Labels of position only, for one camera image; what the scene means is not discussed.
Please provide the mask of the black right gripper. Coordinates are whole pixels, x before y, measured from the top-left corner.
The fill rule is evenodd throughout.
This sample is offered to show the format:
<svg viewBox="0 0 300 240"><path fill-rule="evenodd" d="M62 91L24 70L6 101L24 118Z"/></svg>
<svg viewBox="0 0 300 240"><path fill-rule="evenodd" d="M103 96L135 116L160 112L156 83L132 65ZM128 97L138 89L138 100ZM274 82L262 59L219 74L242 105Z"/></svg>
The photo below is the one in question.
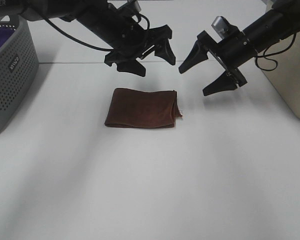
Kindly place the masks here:
<svg viewBox="0 0 300 240"><path fill-rule="evenodd" d="M246 78L239 70L239 66L255 57L257 51L246 35L237 27L220 42L216 42L206 31L202 31L197 36L197 41L189 55L179 66L179 73L183 74L193 66L207 60L207 52L215 57L225 71L202 90L204 96L234 91L247 83Z"/></svg>

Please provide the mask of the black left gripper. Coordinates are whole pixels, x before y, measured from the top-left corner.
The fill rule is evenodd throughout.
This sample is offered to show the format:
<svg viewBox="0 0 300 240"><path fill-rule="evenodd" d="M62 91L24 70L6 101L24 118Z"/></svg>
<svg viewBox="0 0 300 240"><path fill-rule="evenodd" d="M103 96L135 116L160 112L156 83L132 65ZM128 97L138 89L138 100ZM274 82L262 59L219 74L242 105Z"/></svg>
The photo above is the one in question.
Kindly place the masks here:
<svg viewBox="0 0 300 240"><path fill-rule="evenodd" d="M132 20L133 24L121 34L118 42L120 46L114 46L105 56L104 62L108 66L116 64L118 72L145 77L146 68L137 61L138 58L144 59L154 53L156 57L174 66L176 57L169 43L172 38L171 28L168 25L150 28L149 20L142 14L139 17L147 21L147 29Z"/></svg>

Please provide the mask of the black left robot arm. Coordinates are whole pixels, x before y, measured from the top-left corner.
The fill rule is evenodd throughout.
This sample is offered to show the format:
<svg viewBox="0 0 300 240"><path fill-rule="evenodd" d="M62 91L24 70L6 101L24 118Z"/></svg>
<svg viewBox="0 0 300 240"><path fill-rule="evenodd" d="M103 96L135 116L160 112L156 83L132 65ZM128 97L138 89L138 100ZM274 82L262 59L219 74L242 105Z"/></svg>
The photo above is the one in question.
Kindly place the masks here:
<svg viewBox="0 0 300 240"><path fill-rule="evenodd" d="M0 17L9 15L19 15L31 22L44 20L72 41L106 52L104 63L116 64L118 72L144 77L146 68L138 60L151 53L172 66L176 63L169 43L171 28L151 28L136 0L128 0L119 8L107 0L0 0ZM97 47L71 36L51 22L54 18L78 21L110 47Z"/></svg>

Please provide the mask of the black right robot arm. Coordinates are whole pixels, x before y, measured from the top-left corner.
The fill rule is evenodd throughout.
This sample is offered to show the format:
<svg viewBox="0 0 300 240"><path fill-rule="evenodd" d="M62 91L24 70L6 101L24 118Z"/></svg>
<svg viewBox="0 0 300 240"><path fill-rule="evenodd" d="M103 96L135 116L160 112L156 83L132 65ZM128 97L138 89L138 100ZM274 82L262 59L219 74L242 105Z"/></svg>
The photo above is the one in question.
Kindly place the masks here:
<svg viewBox="0 0 300 240"><path fill-rule="evenodd" d="M247 80L239 66L252 58L261 58L262 51L300 32L300 0L275 1L269 11L244 30L239 30L223 16L217 16L211 26L221 41L216 42L206 31L202 31L178 68L183 74L207 60L208 53L211 53L225 71L202 90L204 96L242 87Z"/></svg>

